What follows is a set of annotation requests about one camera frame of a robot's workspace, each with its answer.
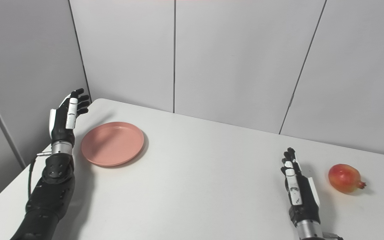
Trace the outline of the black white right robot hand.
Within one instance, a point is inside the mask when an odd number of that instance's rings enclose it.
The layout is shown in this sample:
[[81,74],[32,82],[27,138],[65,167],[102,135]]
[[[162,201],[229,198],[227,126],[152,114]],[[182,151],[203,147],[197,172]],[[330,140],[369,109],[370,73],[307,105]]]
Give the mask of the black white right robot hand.
[[288,147],[283,154],[281,172],[285,177],[285,188],[291,205],[291,222],[298,225],[299,222],[308,220],[320,224],[319,199],[313,180],[303,175],[293,148]]

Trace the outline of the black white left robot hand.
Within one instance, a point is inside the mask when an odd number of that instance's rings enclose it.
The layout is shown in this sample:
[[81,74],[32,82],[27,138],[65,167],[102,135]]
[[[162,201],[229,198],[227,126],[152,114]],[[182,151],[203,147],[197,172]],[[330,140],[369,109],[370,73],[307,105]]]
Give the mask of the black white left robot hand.
[[90,96],[83,88],[68,94],[57,109],[50,110],[49,133],[51,143],[68,142],[75,144],[76,119],[89,110]]

